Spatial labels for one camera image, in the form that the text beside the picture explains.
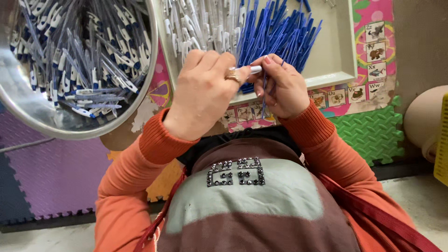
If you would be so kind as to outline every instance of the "cable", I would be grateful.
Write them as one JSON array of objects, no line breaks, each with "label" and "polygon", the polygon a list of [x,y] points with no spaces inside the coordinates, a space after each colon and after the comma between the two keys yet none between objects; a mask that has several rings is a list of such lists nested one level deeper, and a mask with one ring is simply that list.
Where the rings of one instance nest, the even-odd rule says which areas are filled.
[{"label": "cable", "polygon": [[11,147],[6,147],[6,148],[3,148],[3,149],[0,149],[0,153],[20,150],[20,149],[23,149],[23,148],[26,148],[26,147],[31,147],[31,146],[35,146],[35,145],[39,145],[39,144],[43,144],[43,143],[48,143],[48,142],[51,142],[51,141],[53,141],[55,139],[56,138],[47,138],[47,139],[42,139],[42,140],[35,141],[35,142],[32,142],[32,143],[24,143],[24,144],[11,146]]}]

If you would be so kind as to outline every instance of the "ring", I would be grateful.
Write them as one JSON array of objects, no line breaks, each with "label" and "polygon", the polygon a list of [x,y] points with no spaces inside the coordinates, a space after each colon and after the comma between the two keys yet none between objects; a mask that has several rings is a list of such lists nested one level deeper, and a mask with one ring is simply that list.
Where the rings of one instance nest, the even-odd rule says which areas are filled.
[{"label": "ring", "polygon": [[224,79],[233,80],[241,84],[240,72],[238,70],[230,70]]}]

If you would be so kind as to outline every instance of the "painted fingernail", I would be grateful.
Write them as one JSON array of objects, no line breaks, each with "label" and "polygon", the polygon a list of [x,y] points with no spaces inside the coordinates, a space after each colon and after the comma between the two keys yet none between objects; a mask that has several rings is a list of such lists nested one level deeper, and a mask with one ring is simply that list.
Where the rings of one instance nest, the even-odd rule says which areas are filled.
[{"label": "painted fingernail", "polygon": [[271,59],[267,55],[265,55],[264,56],[264,62],[266,62],[266,64],[270,64],[271,63]]}]

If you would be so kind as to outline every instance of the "green foam mat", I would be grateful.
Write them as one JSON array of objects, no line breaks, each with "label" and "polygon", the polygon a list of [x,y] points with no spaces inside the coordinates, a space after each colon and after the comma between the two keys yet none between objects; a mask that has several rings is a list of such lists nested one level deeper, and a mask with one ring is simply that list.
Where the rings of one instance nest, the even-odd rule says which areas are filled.
[{"label": "green foam mat", "polygon": [[[394,98],[393,105],[399,103]],[[336,125],[338,135],[369,164],[374,160],[381,164],[392,163],[392,157],[403,156],[405,150],[398,147],[404,140],[404,132],[396,125],[403,123],[403,116],[394,112],[394,106],[383,109],[329,118]]]}]

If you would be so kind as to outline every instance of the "woman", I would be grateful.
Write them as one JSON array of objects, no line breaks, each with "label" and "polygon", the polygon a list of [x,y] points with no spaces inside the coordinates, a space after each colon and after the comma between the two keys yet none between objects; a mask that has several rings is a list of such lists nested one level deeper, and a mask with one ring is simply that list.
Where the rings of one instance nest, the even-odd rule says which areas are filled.
[{"label": "woman", "polygon": [[[146,123],[101,181],[96,251],[440,251],[310,103],[303,77],[281,63],[271,54],[251,64],[268,76],[264,92],[264,73],[229,73],[231,54],[188,54],[171,108]],[[246,80],[290,136],[276,127],[199,142]],[[145,189],[176,157],[189,177],[151,223]]]}]

